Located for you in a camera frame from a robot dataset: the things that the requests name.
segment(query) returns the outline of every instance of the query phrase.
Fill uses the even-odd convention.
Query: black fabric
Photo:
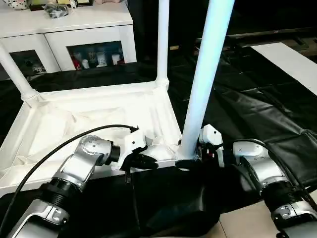
[[[194,64],[180,58],[173,59],[168,72],[168,93],[181,129],[194,69]],[[44,92],[145,82],[155,77],[155,65],[131,63],[46,74],[31,85]],[[0,87],[5,89],[0,113],[1,120],[6,121],[0,129],[4,138],[21,102],[10,82]],[[222,133],[224,141],[238,138],[264,141],[305,185],[317,184],[316,103],[316,96],[303,85],[255,51],[246,49],[226,55],[220,62],[203,124],[212,124]],[[134,187],[125,184],[124,176],[90,181],[79,209],[84,215],[74,216],[66,233],[115,238],[151,234],[198,236],[212,227],[220,211],[259,200],[256,194],[243,191],[233,168],[215,171],[206,168],[210,170],[201,174],[176,168],[137,173],[133,176]],[[11,225],[36,192],[20,194]],[[0,217],[10,196],[0,199]]]

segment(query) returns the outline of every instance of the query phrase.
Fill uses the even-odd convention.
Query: tile floor
[[[317,191],[311,193],[317,202]],[[203,238],[275,238],[278,233],[265,203],[259,202],[220,216]]]

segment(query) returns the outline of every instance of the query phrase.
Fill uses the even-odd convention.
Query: white cloth liner
[[[174,139],[171,139],[170,135],[163,135],[159,118],[168,114],[158,115],[157,108],[163,107],[164,104],[153,94],[155,90],[157,89],[146,93],[41,103],[11,166],[0,171],[0,187],[19,184],[39,160],[66,140],[89,129],[108,124],[138,126],[144,132],[149,146],[144,154],[158,160],[173,159],[181,135],[179,133]],[[120,144],[120,140],[129,133],[125,128],[109,128],[92,134]],[[56,152],[28,181],[51,178],[64,159],[74,152],[78,142],[79,139]]]

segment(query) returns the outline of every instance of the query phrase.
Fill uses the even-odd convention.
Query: white frame
[[[39,93],[38,97],[41,98],[41,103],[58,103],[59,101],[76,101],[76,100],[85,100],[92,98],[101,98],[111,95],[130,95],[133,93],[153,93],[152,99],[157,100],[156,104],[158,107],[155,107],[155,110],[160,117],[158,118],[159,127],[161,129],[162,135],[166,143],[177,144],[178,140],[181,137],[181,132],[177,124],[177,120],[172,109],[171,102],[169,100],[166,88],[161,86],[157,88],[156,82],[145,82],[145,83],[132,83],[124,85],[111,85],[95,88],[83,88],[83,89],[73,89],[73,90],[64,90],[64,91],[55,91],[55,92],[44,92]],[[27,130],[30,127],[33,127],[34,117],[37,106],[29,106],[26,102],[23,103],[7,137],[5,138],[1,149],[0,154],[1,158],[6,158],[5,160],[0,160],[0,168],[5,169],[12,165],[12,158],[15,158],[18,151],[21,149],[21,142],[25,138],[28,138],[29,134]],[[158,162],[160,168],[170,167],[175,165],[175,161],[163,160]],[[113,171],[110,167],[103,166],[96,168],[94,175],[91,179],[110,177],[115,175],[124,174],[122,171]],[[50,181],[50,178],[44,178],[39,180],[30,180],[28,181],[22,190],[37,189],[44,182]],[[0,185],[0,198],[10,192],[14,192],[18,184],[8,184],[3,186]]]
[[[75,70],[67,47],[77,45],[120,41],[124,62],[136,62],[132,25],[53,32],[45,37],[62,71]]]
[[[60,71],[44,34],[0,38],[0,42],[10,53],[35,50],[47,73]]]
[[[214,76],[235,0],[210,0],[190,94],[178,160],[195,160],[197,139],[203,124]]]

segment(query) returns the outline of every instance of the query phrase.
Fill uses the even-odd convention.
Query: silver robot arm segment
[[[222,143],[219,131],[211,125],[201,129],[199,142],[216,146]],[[220,167],[243,166],[250,176],[250,182],[265,201],[271,218],[280,231],[278,238],[317,237],[317,212],[302,198],[282,168],[270,157],[268,150],[251,141],[234,142],[232,151],[225,156],[220,147],[214,151]]]
[[[95,135],[82,137],[74,154],[64,161],[51,182],[41,185],[43,195],[31,203],[7,237],[56,238],[95,167],[106,164],[120,169],[135,149],[146,148],[141,130],[127,135],[123,141],[123,145],[115,146]]]

